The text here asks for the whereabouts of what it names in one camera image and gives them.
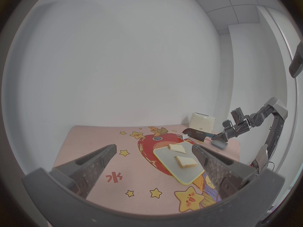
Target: cable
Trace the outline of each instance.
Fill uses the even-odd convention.
[[[240,128],[238,128],[238,129],[236,130],[236,132],[238,132],[242,127],[243,127],[243,125],[241,125]]]
[[[268,163],[272,163],[274,165],[274,167],[272,168],[272,171],[273,171],[275,168],[275,163],[273,163],[272,161],[269,161]]]
[[[261,110],[261,109],[260,109],[260,110]],[[256,118],[256,119],[257,119],[257,118],[258,118],[258,116],[259,116],[259,114],[260,114],[260,113],[258,113],[258,114],[257,114],[257,116],[256,116],[256,117],[254,117],[254,118]],[[254,124],[255,124],[255,121],[254,121]]]
[[[274,151],[272,152],[272,154],[271,154],[270,158],[268,159],[269,161],[270,161],[270,159],[272,158],[272,156],[274,155],[274,153],[275,153],[276,149],[277,149],[277,146],[275,146]]]

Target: cartoon character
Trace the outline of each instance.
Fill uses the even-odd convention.
[[[150,128],[151,132],[154,133],[154,136],[160,136],[160,135],[168,133],[168,130],[166,128],[163,128],[163,127],[161,129],[158,129],[154,126],[151,126],[149,128]]]
[[[186,191],[175,192],[175,196],[180,201],[180,212],[200,209],[200,202],[204,199],[204,196],[197,194],[193,187],[189,187]]]
[[[137,140],[140,139],[140,138],[145,138],[145,136],[143,135],[143,133],[138,133],[138,132],[135,132],[135,131],[133,131],[133,133],[130,134],[130,136],[135,137]]]
[[[156,127],[149,127],[149,128],[151,129],[151,132],[153,132],[154,134],[145,135],[145,138],[139,139],[138,148],[140,150],[140,153],[153,167],[157,168],[158,170],[160,170],[161,172],[163,172],[169,176],[172,176],[170,174],[170,172],[161,164],[161,162],[159,162],[159,160],[153,154],[153,150],[157,149],[157,148],[166,147],[169,144],[177,144],[177,143],[181,143],[184,141],[190,142],[191,144],[194,144],[194,142],[191,141],[190,139],[182,140],[179,138],[179,135],[177,135],[177,134],[165,133],[165,134],[158,135],[158,134],[156,134],[156,132],[159,133],[158,128],[156,128]],[[207,176],[206,172],[201,174],[195,181],[193,181],[193,184],[202,193],[203,199],[199,202],[199,204],[202,208],[213,205],[216,202],[221,201],[217,191],[214,188],[214,185],[212,184],[211,180]],[[192,207],[192,208],[195,208],[195,209],[197,208],[196,204],[193,204],[193,202],[192,202],[192,204],[186,203],[186,206],[187,205],[193,205],[194,207]]]

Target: red chinese character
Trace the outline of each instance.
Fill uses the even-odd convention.
[[[114,183],[118,182],[118,178],[120,180],[122,180],[121,173],[118,173],[118,175],[116,175],[116,172],[112,172],[112,176],[111,175],[107,175],[106,177],[109,177],[109,179],[107,180],[108,183],[111,181],[111,179],[114,180]]]

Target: ceiling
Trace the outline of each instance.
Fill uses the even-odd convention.
[[[228,25],[259,23],[256,5],[285,13],[277,0],[196,0],[220,35],[229,34]]]

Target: cutting board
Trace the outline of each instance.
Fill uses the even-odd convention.
[[[168,146],[154,149],[153,153],[179,183],[189,185],[196,180],[204,170],[197,157],[195,157],[195,155],[192,153],[192,144],[190,142],[185,141],[178,143],[177,145],[182,145],[186,151],[186,154],[170,150]],[[193,158],[197,162],[197,165],[182,169],[174,158],[175,156]]]

